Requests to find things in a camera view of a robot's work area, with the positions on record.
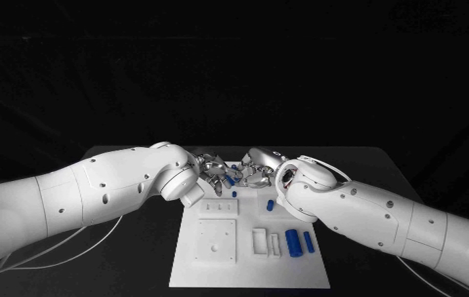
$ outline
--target white platform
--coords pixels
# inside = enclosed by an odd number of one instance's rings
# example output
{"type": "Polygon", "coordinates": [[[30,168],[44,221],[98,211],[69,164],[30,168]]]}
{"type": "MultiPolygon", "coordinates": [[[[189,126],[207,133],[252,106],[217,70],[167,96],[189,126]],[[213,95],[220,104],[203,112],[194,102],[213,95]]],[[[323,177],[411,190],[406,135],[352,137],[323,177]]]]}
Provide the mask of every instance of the white platform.
{"type": "Polygon", "coordinates": [[[275,190],[272,187],[264,189],[223,188],[222,196],[213,193],[210,185],[199,179],[204,190],[204,199],[236,199],[238,215],[235,220],[235,260],[229,262],[199,262],[194,259],[197,250],[204,246],[199,241],[200,224],[199,219],[216,219],[210,215],[200,216],[197,204],[183,210],[180,232],[177,239],[173,270],[170,273],[170,287],[207,287],[207,288],[321,288],[329,289],[329,280],[321,262],[320,250],[313,231],[313,225],[294,219],[277,202],[274,209],[266,212],[266,200],[272,197],[275,201],[275,190]],[[279,257],[271,257],[271,246],[268,245],[268,257],[252,257],[252,228],[264,228],[266,238],[269,234],[278,234],[279,257]],[[285,231],[295,229],[300,236],[303,256],[291,258],[285,244],[285,231]],[[310,232],[314,252],[307,252],[303,232],[310,232]]]}

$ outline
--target black backdrop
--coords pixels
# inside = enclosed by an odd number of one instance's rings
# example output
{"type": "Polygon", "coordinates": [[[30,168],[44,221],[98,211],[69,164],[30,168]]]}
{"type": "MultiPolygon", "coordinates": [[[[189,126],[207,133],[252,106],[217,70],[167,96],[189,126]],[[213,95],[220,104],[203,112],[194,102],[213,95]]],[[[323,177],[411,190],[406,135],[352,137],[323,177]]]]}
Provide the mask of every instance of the black backdrop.
{"type": "Polygon", "coordinates": [[[0,0],[0,179],[96,144],[378,146],[469,216],[469,0],[0,0]]]}

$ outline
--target small blue part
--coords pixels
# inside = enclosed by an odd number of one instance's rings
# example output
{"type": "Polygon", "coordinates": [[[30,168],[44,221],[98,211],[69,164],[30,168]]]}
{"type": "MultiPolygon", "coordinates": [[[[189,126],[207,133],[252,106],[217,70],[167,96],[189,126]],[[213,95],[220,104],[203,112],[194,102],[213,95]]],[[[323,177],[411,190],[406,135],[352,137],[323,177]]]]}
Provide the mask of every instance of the small blue part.
{"type": "Polygon", "coordinates": [[[230,186],[233,186],[235,184],[235,182],[233,182],[233,180],[230,179],[230,177],[227,176],[227,175],[225,175],[225,177],[226,177],[226,180],[229,181],[229,184],[230,184],[230,186]]]}
{"type": "Polygon", "coordinates": [[[313,242],[310,241],[310,233],[307,231],[304,231],[303,235],[304,235],[304,240],[305,240],[307,251],[310,253],[313,253],[314,252],[314,247],[313,247],[313,242]]]}
{"type": "Polygon", "coordinates": [[[288,245],[288,252],[292,258],[298,258],[303,255],[298,233],[295,229],[285,231],[285,243],[288,245]]]}
{"type": "Polygon", "coordinates": [[[274,200],[268,200],[266,202],[266,211],[271,211],[274,208],[274,200]]]}

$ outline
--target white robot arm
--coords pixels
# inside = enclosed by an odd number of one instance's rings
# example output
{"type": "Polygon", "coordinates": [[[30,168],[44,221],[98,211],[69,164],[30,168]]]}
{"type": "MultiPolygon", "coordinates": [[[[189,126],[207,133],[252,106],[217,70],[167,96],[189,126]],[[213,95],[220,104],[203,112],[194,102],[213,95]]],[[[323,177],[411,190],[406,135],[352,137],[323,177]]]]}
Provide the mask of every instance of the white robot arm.
{"type": "Polygon", "coordinates": [[[337,182],[310,157],[288,160],[251,148],[238,169],[239,186],[274,185],[277,203],[304,222],[326,227],[362,245],[419,262],[469,285],[469,220],[360,182],[337,182]]]}
{"type": "Polygon", "coordinates": [[[191,207],[204,195],[197,177],[220,194],[222,185],[230,186],[226,172],[235,171],[225,169],[215,154],[193,155],[160,142],[0,184],[0,258],[57,233],[119,217],[152,195],[191,207]]]}

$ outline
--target table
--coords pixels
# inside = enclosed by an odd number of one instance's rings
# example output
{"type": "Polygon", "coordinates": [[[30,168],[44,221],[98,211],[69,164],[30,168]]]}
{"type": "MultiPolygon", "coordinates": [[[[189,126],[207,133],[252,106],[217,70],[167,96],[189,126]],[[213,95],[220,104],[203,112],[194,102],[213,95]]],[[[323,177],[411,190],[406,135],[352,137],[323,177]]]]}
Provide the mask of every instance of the table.
{"type": "MultiPolygon", "coordinates": [[[[132,146],[93,146],[83,159],[132,146]]],[[[183,146],[191,151],[194,146],[183,146]]],[[[265,147],[290,159],[307,155],[336,166],[353,180],[380,187],[422,202],[392,160],[373,147],[265,147]]],[[[223,160],[240,160],[248,146],[212,146],[223,160]]],[[[398,259],[360,246],[333,233],[320,223],[314,231],[321,250],[329,290],[168,288],[170,268],[177,244],[183,205],[151,197],[139,210],[122,221],[95,249],[69,263],[34,271],[0,274],[0,296],[440,296],[417,279],[398,259]]],[[[33,260],[27,266],[51,264],[79,254],[103,237],[115,220],[90,226],[60,248],[33,260]]],[[[10,262],[44,250],[69,234],[62,233],[20,249],[10,262]]],[[[447,293],[456,292],[430,269],[408,261],[424,278],[447,293]]]]}

